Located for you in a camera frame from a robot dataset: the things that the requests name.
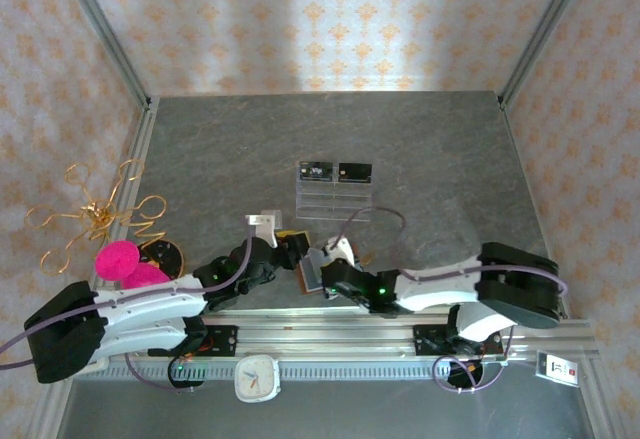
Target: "gray floor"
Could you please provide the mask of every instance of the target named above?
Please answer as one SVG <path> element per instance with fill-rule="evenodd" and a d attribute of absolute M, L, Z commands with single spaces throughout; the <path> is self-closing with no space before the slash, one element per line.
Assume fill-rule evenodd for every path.
<path fill-rule="evenodd" d="M 485 241 L 544 254 L 524 175 L 492 92 L 363 92 L 160 101 L 138 198 L 161 194 L 157 227 L 187 271 L 243 240 L 244 214 L 281 209 L 285 228 L 322 244 L 339 222 L 295 219 L 300 160 L 372 162 L 374 202 L 409 221 L 404 265 L 466 259 Z M 368 269 L 391 268 L 398 221 L 381 213 L 349 238 Z M 304 296 L 294 275 L 240 298 L 239 309 L 347 305 Z"/>
<path fill-rule="evenodd" d="M 495 96 L 464 93 L 344 93 L 163 99 L 139 198 L 169 201 L 158 227 L 184 250 L 188 269 L 243 240 L 241 218 L 281 209 L 286 228 L 321 244 L 339 223 L 295 220 L 295 164 L 374 164 L 374 201 L 409 220 L 405 264 L 438 266 L 502 241 L 544 254 L 520 164 Z M 349 232 L 371 270 L 397 220 L 376 215 Z M 322 305 L 291 273 L 258 287 L 237 308 Z M 285 383 L 271 402 L 237 401 L 232 383 L 176 397 L 134 381 L 75 381 L 60 438 L 546 438 L 591 432 L 577 389 L 509 367 L 473 396 L 432 382 Z"/>
<path fill-rule="evenodd" d="M 589 439 L 578 389 L 509 366 L 474 395 L 431 382 L 285 382 L 263 404 L 214 382 L 193 396 L 134 381 L 76 381 L 58 439 Z"/>

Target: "patterned wallpaper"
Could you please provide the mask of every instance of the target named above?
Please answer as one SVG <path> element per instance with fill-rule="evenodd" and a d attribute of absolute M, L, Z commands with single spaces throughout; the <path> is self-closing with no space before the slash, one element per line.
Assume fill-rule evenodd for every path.
<path fill-rule="evenodd" d="M 0 342 L 68 282 L 85 279 L 92 254 L 80 243 L 69 272 L 44 276 L 40 256 L 77 235 L 60 220 L 26 229 L 28 206 L 70 209 L 81 193 L 63 183 L 89 162 L 89 190 L 106 193 L 137 107 L 76 0 L 0 0 Z M 26 343 L 2 363 L 28 358 Z M 0 374 L 0 437 L 24 437 L 41 387 L 33 368 Z"/>
<path fill-rule="evenodd" d="M 151 95 L 500 90 L 550 0 L 99 0 Z"/>
<path fill-rule="evenodd" d="M 640 437 L 640 1 L 574 0 L 510 111 L 543 230 Z"/>

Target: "pink fluffy object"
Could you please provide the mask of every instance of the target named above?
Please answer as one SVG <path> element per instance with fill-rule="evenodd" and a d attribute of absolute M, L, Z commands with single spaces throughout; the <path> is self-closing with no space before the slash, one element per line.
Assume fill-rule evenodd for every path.
<path fill-rule="evenodd" d="M 131 274 L 122 279 L 120 285 L 123 289 L 135 289 L 136 287 L 153 286 L 169 282 L 169 276 L 157 267 L 144 262 L 139 263 Z"/>
<path fill-rule="evenodd" d="M 139 263 L 138 246 L 131 241 L 116 241 L 98 253 L 95 268 L 98 277 L 105 281 L 121 281 L 131 275 Z"/>

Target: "white clock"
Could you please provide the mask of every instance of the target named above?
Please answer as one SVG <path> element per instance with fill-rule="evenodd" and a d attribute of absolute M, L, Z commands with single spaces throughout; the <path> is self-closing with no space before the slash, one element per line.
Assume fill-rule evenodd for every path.
<path fill-rule="evenodd" d="M 242 402 L 263 402 L 280 392 L 278 361 L 267 355 L 249 356 L 238 361 L 235 372 L 236 396 Z"/>

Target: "wall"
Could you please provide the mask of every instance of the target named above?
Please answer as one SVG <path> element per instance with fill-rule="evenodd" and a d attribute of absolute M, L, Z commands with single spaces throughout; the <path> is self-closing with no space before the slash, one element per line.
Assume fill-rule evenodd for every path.
<path fill-rule="evenodd" d="M 92 193 L 104 194 L 139 112 L 76 0 L 0 0 L 0 342 L 65 284 L 86 279 L 91 249 L 80 243 L 70 271 L 39 270 L 40 256 L 78 234 L 60 220 L 45 234 L 23 225 L 28 207 L 81 204 L 65 169 L 89 162 Z M 29 357 L 26 344 L 4 354 Z M 0 437 L 24 437 L 41 386 L 32 367 L 0 373 Z"/>
<path fill-rule="evenodd" d="M 99 0 L 152 95 L 500 90 L 550 0 Z"/>
<path fill-rule="evenodd" d="M 510 120 L 575 316 L 640 437 L 640 2 L 574 0 Z"/>

